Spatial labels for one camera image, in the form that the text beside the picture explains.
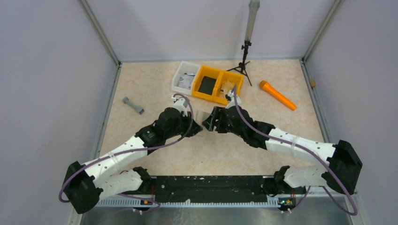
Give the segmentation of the beige card holder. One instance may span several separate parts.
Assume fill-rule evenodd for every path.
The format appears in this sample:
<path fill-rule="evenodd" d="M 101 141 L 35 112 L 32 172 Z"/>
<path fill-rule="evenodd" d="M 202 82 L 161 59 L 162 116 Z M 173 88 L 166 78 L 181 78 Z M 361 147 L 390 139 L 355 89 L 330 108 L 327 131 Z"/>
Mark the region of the beige card holder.
<path fill-rule="evenodd" d="M 200 111 L 200 110 L 198 110 L 197 113 L 196 113 L 195 121 L 196 121 L 197 123 L 202 123 L 202 122 L 205 121 L 209 116 L 210 116 L 210 113 L 205 112 L 205 111 Z"/>

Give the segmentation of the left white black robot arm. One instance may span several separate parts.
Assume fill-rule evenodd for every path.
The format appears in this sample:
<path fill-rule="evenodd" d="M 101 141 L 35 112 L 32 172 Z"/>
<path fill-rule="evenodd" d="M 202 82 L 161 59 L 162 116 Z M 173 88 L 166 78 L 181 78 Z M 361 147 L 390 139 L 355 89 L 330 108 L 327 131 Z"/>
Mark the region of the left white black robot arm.
<path fill-rule="evenodd" d="M 136 159 L 168 147 L 166 141 L 178 136 L 177 143 L 195 136 L 203 129 L 192 113 L 175 107 L 166 108 L 153 123 L 141 128 L 117 148 L 83 164 L 78 161 L 67 168 L 59 200 L 70 203 L 76 213 L 84 214 L 97 203 L 126 191 L 144 194 L 151 182 L 146 174 L 136 171 L 117 175 L 116 172 Z"/>

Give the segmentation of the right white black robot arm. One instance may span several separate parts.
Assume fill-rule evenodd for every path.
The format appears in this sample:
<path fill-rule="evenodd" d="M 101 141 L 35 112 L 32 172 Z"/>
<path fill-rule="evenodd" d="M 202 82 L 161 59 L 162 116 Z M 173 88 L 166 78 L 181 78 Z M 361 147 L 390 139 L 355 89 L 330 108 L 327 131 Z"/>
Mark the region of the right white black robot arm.
<path fill-rule="evenodd" d="M 285 132 L 272 124 L 253 120 L 236 107 L 214 107 L 202 121 L 208 131 L 233 133 L 254 148 L 282 152 L 311 163 L 310 166 L 284 166 L 274 174 L 275 187 L 288 193 L 301 186 L 327 186 L 341 194 L 355 191 L 363 163 L 353 146 L 344 140 L 324 143 Z"/>

